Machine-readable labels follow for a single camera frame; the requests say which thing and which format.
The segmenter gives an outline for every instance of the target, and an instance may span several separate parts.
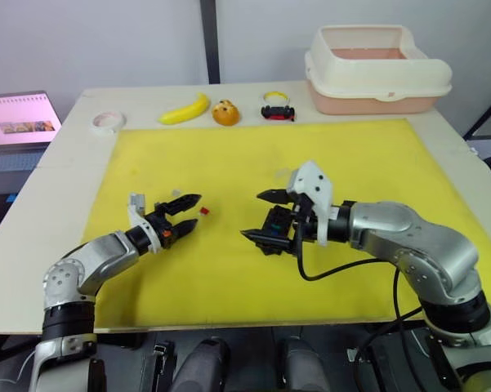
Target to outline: white plastic bin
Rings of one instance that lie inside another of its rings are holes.
[[[425,56],[399,25],[322,27],[305,65],[325,114],[419,113],[452,88],[449,65]]]

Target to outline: white wall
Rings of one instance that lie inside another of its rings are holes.
[[[217,13],[222,82],[303,79],[322,25],[398,24],[452,67],[437,108],[458,132],[491,105],[491,0],[218,0]]]
[[[0,0],[0,93],[207,82],[199,0]]]

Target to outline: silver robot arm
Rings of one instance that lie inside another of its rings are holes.
[[[333,206],[332,185],[312,161],[292,174],[286,189],[270,189],[258,198],[294,203],[292,210],[272,208],[262,229],[242,232],[266,255],[294,254],[301,240],[326,245],[326,235],[328,241],[389,261],[422,304],[441,382],[450,389],[491,391],[491,307],[475,270],[478,253],[468,238],[399,203]],[[288,238],[290,225],[294,239]]]
[[[145,215],[143,195],[133,194],[128,207],[134,227],[116,231],[77,247],[57,261],[43,278],[42,341],[34,354],[29,392],[90,392],[105,390],[103,363],[96,353],[96,294],[102,284],[134,265],[139,256],[170,248],[190,233],[196,220],[172,225],[165,214],[176,215],[201,198],[187,194],[157,203]]]

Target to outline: banana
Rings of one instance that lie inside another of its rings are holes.
[[[198,117],[202,114],[209,105],[211,101],[202,92],[198,93],[198,99],[190,105],[184,106],[183,108],[174,109],[170,112],[162,114],[162,117],[158,119],[162,124],[172,125],[182,123],[192,118]]]

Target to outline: yellow mat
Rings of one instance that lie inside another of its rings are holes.
[[[364,265],[308,283],[289,255],[264,256],[241,229],[261,228],[272,205],[255,199],[284,188],[314,159],[333,182],[333,201],[393,200],[461,231],[478,247],[491,302],[491,241],[405,120],[338,124],[122,131],[89,216],[84,240],[129,227],[127,196],[147,211],[172,191],[200,193],[193,233],[143,256],[100,290],[96,326],[253,325],[393,319],[391,265]],[[198,216],[204,206],[207,216]],[[306,244],[308,274],[367,258],[342,243]],[[402,313],[418,305],[400,280]]]

